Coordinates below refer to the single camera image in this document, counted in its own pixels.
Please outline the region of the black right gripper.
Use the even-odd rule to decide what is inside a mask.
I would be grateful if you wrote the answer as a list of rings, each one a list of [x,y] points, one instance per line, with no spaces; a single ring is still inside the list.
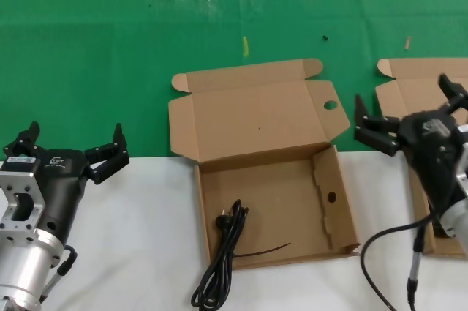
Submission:
[[[432,209],[442,216],[464,197],[456,168],[467,136],[461,134],[451,114],[460,108],[467,110],[467,91],[446,74],[439,76],[438,85],[447,98],[440,111],[413,113],[401,120],[370,116],[356,94],[354,139],[391,157],[402,148]]]

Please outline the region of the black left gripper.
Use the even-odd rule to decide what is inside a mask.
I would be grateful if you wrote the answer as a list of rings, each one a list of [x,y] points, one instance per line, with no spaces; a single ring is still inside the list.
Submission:
[[[67,243],[88,178],[101,184],[129,164],[127,142],[120,123],[110,143],[81,152],[45,150],[36,144],[37,121],[4,147],[6,171],[33,173],[45,202],[37,228]]]

